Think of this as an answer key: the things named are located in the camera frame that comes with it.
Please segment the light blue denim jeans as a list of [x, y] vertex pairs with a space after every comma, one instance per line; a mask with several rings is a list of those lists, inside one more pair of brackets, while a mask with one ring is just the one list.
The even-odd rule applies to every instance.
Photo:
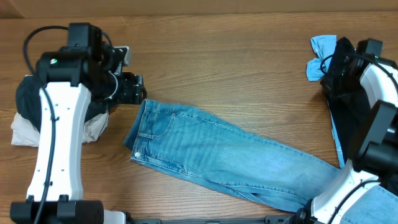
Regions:
[[131, 159], [211, 190], [296, 212], [339, 170], [306, 152], [185, 105], [142, 102], [124, 140]]

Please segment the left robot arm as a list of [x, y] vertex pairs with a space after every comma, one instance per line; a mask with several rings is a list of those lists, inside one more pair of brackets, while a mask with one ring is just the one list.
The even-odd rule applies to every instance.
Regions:
[[123, 71], [129, 47], [114, 47], [99, 27], [71, 23], [67, 32], [66, 46], [30, 66], [39, 86], [40, 141], [26, 200], [11, 203], [10, 218], [15, 223], [132, 223], [128, 212], [83, 198], [81, 149], [89, 104], [138, 105], [147, 96], [143, 78]]

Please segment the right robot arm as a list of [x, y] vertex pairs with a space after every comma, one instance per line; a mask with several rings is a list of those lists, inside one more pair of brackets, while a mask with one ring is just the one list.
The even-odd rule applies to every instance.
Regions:
[[339, 223], [367, 192], [397, 174], [397, 64], [382, 58], [382, 42], [357, 46], [343, 37], [320, 66], [328, 101], [347, 108], [364, 102], [368, 110], [345, 150], [346, 163], [336, 179], [296, 214], [278, 223]]

